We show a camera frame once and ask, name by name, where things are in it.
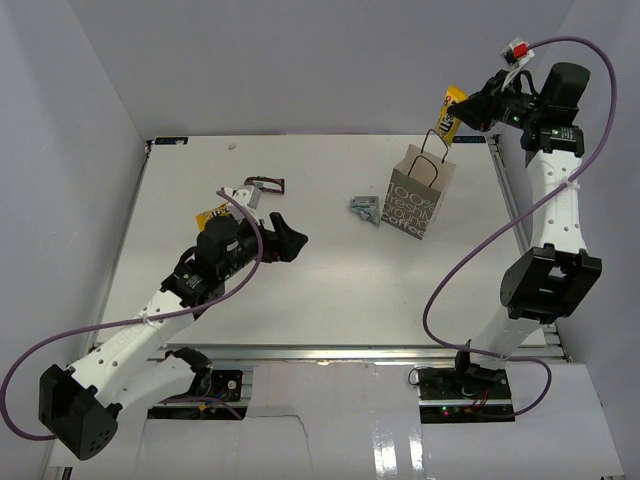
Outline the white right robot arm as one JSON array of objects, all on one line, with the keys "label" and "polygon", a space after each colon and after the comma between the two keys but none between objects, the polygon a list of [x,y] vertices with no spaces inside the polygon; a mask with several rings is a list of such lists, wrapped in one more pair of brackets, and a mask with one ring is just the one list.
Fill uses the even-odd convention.
[{"label": "white right robot arm", "polygon": [[500,70],[484,87],[454,104],[450,113],[485,132],[496,123],[521,131],[533,201],[529,249],[504,274],[501,306],[484,330],[456,356],[453,390],[472,399],[502,380],[506,360],[533,332],[570,316],[602,272],[588,254],[579,218],[578,185],[569,179],[582,164],[584,137],[574,123],[588,69],[555,64],[541,90],[523,92],[531,74]]}]

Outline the grey blue snack packet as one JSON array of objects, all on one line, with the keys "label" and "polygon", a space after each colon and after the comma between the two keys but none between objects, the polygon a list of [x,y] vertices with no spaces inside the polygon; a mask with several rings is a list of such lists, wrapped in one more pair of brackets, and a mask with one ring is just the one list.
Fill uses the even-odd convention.
[{"label": "grey blue snack packet", "polygon": [[381,214],[378,196],[354,196],[349,201],[349,208],[362,220],[376,226],[380,225]]}]

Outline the small yellow M&M packet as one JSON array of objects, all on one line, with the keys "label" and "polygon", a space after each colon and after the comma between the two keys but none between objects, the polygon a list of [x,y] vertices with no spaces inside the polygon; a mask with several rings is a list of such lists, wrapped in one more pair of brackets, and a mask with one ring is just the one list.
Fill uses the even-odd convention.
[{"label": "small yellow M&M packet", "polygon": [[468,98],[468,95],[455,85],[450,85],[444,96],[442,107],[435,124],[435,131],[446,142],[447,145],[453,143],[461,121],[449,112],[449,108]]}]

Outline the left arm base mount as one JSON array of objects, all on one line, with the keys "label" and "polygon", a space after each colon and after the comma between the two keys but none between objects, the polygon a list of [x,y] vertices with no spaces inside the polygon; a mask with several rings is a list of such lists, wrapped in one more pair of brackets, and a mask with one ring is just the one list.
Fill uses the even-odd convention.
[{"label": "left arm base mount", "polygon": [[228,404],[244,418],[246,408],[241,406],[244,374],[241,370],[213,370],[209,383],[203,384],[198,393],[203,393],[205,401],[175,402],[159,404],[148,410],[149,419],[173,420],[237,420],[237,417],[223,404]]}]

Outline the large yellow M&M packet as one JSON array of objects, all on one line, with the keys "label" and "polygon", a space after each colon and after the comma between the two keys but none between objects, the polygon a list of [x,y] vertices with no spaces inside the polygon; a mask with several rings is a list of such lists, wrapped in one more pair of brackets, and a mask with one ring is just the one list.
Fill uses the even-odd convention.
[{"label": "large yellow M&M packet", "polygon": [[232,214],[229,210],[229,204],[223,203],[216,208],[201,212],[196,215],[196,223],[198,225],[199,231],[202,232],[205,230],[206,224],[213,218],[216,217],[231,217]]}]

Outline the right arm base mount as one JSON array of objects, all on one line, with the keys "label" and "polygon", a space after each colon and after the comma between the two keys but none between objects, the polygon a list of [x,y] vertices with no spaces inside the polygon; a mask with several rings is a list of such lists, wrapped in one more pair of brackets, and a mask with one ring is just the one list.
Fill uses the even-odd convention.
[{"label": "right arm base mount", "polygon": [[422,425],[514,422],[506,372],[495,381],[460,377],[453,368],[415,367],[408,373],[417,390]]}]

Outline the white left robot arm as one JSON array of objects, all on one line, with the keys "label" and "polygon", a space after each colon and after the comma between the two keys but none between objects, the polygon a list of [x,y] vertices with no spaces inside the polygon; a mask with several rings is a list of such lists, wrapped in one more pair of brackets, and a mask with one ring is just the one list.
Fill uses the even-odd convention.
[{"label": "white left robot arm", "polygon": [[199,399],[209,392],[210,362],[194,349],[169,351],[153,368],[143,365],[194,323],[209,302],[221,298],[226,281],[247,264],[291,262],[298,256],[307,235],[290,228],[277,212],[269,217],[271,228],[233,216],[211,218],[136,324],[70,366],[52,365],[41,375],[39,420],[78,460],[89,460],[108,445],[122,411],[173,396]]}]

